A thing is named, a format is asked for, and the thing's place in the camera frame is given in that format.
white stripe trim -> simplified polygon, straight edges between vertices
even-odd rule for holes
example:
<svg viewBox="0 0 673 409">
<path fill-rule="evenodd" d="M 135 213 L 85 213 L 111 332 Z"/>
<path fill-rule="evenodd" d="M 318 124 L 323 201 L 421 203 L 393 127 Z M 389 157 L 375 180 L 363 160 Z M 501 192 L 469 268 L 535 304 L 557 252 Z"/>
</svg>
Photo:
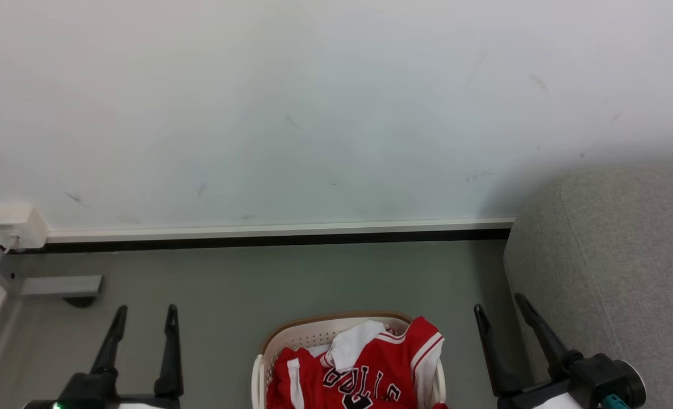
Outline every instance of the white stripe trim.
<svg viewBox="0 0 673 409">
<path fill-rule="evenodd" d="M 290 381 L 290 398 L 291 404 L 295 409 L 306 409 L 306 404 L 303 402 L 303 391 L 300 388 L 300 376 L 298 370 L 300 362 L 298 358 L 289 361 L 289 381 Z"/>
<path fill-rule="evenodd" d="M 321 363 L 321 366 L 323 366 L 324 368 L 333 368 L 334 366 L 333 362 L 328 362 L 328 360 L 326 360 L 327 354 L 328 352 L 321 355 L 321 357 L 319 358 L 319 363 Z"/>
<path fill-rule="evenodd" d="M 422 358 L 422 355 L 425 355 L 425 352 L 427 352 L 430 347 L 432 347 L 432 344 L 434 344 L 442 334 L 439 332 L 435 332 L 434 336 L 430 337 L 430 339 L 427 340 L 427 342 L 424 343 L 424 345 L 417 350 L 417 353 L 412 357 L 412 362 L 409 363 L 409 370 L 414 373 L 415 372 L 415 365 L 417 365 L 417 362 L 420 361 L 420 358 Z"/>
<path fill-rule="evenodd" d="M 403 337 L 401 337 L 400 339 L 393 339 L 393 337 L 383 336 L 381 334 L 376 336 L 375 339 L 378 339 L 379 341 L 388 342 L 389 344 L 401 344 L 402 342 L 404 342 Z"/>
<path fill-rule="evenodd" d="M 445 339 L 444 339 L 444 338 L 439 339 L 437 342 L 435 342 L 434 344 L 432 344 L 432 346 L 430 346 L 429 349 L 428 349 L 427 351 L 425 351 L 424 359 L 421 360 L 421 361 L 418 361 L 419 364 L 417 364 L 417 367 L 416 367 L 415 370 L 414 370 L 415 373 L 417 373 L 417 371 L 419 370 L 419 367 L 420 367 L 421 365 L 424 365 L 424 363 L 427 362 L 427 361 L 429 360 L 429 358 L 427 357 L 427 355 L 432 354 L 432 352 L 436 351 L 436 350 L 437 350 L 437 347 L 440 346 L 440 345 L 442 345 L 443 342 L 445 342 Z"/>
<path fill-rule="evenodd" d="M 384 335 L 385 337 L 392 337 L 393 339 L 400 339 L 401 337 L 406 336 L 407 331 L 409 331 L 409 327 L 407 327 L 407 329 L 404 330 L 404 333 L 401 334 L 401 336 L 395 336 L 393 333 L 387 331 L 380 332 L 379 334 Z"/>
</svg>

basketball jersey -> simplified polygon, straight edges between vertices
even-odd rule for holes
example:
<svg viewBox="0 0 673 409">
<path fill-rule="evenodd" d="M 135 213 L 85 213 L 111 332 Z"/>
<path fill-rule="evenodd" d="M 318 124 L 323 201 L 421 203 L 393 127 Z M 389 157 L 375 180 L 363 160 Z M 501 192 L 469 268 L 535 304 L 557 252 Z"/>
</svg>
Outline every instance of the basketball jersey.
<svg viewBox="0 0 673 409">
<path fill-rule="evenodd" d="M 316 357 L 303 348 L 284 349 L 273 368 L 267 409 L 432 409 L 440 332 L 424 318 L 401 336 L 383 327 L 370 333 L 369 323 L 373 329 L 374 322 L 367 322 L 342 332 Z"/>
</svg>

gray sofa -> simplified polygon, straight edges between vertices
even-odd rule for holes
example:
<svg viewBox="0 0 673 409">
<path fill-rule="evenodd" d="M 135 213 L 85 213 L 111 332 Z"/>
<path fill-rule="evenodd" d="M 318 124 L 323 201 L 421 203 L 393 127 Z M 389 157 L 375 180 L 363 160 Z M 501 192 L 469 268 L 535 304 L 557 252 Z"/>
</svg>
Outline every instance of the gray sofa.
<svg viewBox="0 0 673 409">
<path fill-rule="evenodd" d="M 589 170 L 542 189 L 505 248 L 525 293 L 567 347 L 629 362 L 647 409 L 673 407 L 673 165 Z M 523 326 L 536 380 L 546 360 Z"/>
</svg>

white plastic basket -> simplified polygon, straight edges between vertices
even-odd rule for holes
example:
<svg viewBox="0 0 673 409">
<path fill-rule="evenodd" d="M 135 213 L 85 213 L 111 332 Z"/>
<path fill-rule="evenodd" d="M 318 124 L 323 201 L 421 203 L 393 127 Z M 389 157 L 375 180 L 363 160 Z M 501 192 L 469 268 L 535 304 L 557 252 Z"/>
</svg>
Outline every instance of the white plastic basket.
<svg viewBox="0 0 673 409">
<path fill-rule="evenodd" d="M 285 347 L 298 349 L 300 347 L 318 347 L 331 344 L 331 341 L 341 331 L 346 331 L 367 319 L 389 324 L 397 335 L 403 334 L 411 320 L 404 315 L 370 311 L 366 313 L 343 314 L 339 316 L 324 316 L 287 324 L 273 332 L 266 341 L 263 353 L 256 357 L 253 363 L 253 374 L 250 378 L 250 398 L 253 409 L 266 409 L 266 391 L 273 379 L 273 364 Z M 432 400 L 430 406 L 445 401 L 445 372 L 442 362 L 437 363 L 434 383 L 432 385 Z"/>
</svg>

black baseboard trim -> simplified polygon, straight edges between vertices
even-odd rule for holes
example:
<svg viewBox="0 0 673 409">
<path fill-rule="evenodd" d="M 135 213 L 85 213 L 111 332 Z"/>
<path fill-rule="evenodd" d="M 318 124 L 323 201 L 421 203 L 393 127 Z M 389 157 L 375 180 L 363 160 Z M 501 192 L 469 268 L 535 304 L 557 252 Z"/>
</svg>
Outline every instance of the black baseboard trim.
<svg viewBox="0 0 673 409">
<path fill-rule="evenodd" d="M 146 251 L 147 249 L 240 248 L 305 244 L 396 243 L 397 241 L 504 240 L 508 238 L 510 231 L 510 228 L 484 228 L 448 231 L 399 231 L 395 233 L 342 233 L 342 235 L 48 243 L 40 249 L 22 249 L 21 251 L 11 251 L 9 254 L 102 253 Z"/>
</svg>

